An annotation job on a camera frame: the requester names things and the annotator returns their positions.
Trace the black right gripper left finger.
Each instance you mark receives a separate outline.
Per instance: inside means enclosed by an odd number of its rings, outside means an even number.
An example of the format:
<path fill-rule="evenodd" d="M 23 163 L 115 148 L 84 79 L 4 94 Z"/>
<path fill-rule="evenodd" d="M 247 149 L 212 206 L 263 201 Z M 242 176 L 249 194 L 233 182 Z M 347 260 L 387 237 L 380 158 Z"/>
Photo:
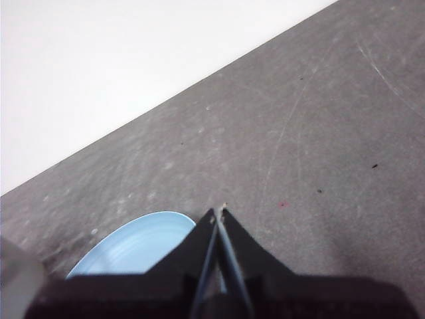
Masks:
<path fill-rule="evenodd" d="M 216 239 L 213 210 L 139 217 L 46 284 L 27 318 L 189 318 L 203 298 Z"/>

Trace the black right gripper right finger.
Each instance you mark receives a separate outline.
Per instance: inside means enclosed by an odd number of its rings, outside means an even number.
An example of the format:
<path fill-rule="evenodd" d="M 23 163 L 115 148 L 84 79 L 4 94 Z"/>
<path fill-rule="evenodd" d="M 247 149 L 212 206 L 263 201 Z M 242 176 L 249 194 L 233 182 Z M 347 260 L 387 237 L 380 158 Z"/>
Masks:
<path fill-rule="evenodd" d="M 218 218 L 224 253 L 256 318 L 416 318 L 398 286 L 356 276 L 298 274 L 259 245 L 228 209 Z"/>

